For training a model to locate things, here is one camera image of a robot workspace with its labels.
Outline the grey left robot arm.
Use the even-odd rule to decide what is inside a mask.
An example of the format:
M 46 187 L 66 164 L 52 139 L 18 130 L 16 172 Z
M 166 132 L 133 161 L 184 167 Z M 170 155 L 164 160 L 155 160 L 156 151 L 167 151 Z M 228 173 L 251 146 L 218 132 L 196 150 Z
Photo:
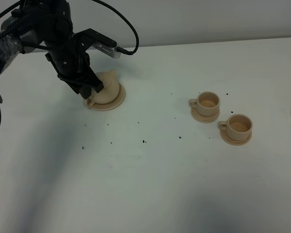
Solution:
M 46 58 L 58 78 L 84 99 L 89 98 L 93 90 L 100 92 L 104 88 L 90 68 L 86 53 L 95 40 L 83 40 L 84 33 L 73 33 L 67 1 L 21 0 L 4 11 L 8 12 L 12 15 L 3 22 L 0 31 L 0 74 L 20 53 L 40 49 L 47 51 Z

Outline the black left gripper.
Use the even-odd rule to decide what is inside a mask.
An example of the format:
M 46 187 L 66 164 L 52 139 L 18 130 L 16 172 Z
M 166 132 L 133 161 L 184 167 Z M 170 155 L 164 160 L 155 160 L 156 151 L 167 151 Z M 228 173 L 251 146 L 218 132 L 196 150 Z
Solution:
M 83 99 L 91 96 L 92 88 L 97 93 L 104 89 L 98 73 L 90 68 L 89 56 L 78 39 L 71 38 L 60 48 L 49 50 L 46 58 L 55 68 L 58 78 Z

